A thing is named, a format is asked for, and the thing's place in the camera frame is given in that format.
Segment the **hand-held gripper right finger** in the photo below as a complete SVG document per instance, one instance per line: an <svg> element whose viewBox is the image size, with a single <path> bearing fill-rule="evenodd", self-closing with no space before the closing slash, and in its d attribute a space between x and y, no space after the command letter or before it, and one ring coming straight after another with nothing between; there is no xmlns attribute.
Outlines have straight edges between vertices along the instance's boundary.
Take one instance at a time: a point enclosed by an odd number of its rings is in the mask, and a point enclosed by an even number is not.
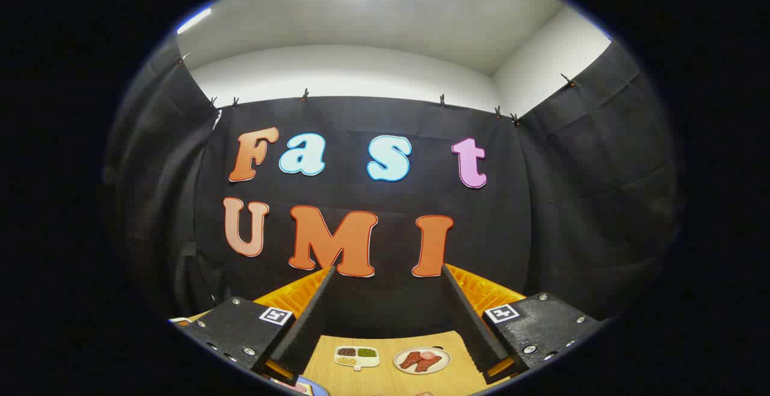
<svg viewBox="0 0 770 396"><path fill-rule="evenodd" d="M441 278L454 330L488 385L542 368L603 324L549 292L525 297L454 265Z"/></svg>

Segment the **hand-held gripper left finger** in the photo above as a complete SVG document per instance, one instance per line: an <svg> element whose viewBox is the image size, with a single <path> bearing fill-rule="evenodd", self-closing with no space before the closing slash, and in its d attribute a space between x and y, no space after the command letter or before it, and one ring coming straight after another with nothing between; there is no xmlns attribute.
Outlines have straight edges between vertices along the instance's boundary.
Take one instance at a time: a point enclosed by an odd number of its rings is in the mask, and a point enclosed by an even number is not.
<svg viewBox="0 0 770 396"><path fill-rule="evenodd" d="M336 267L332 265L317 275L320 283L299 315L287 306L259 305L232 297L198 319L182 320L179 330L226 363L294 385L324 333L324 301L336 281Z"/></svg>

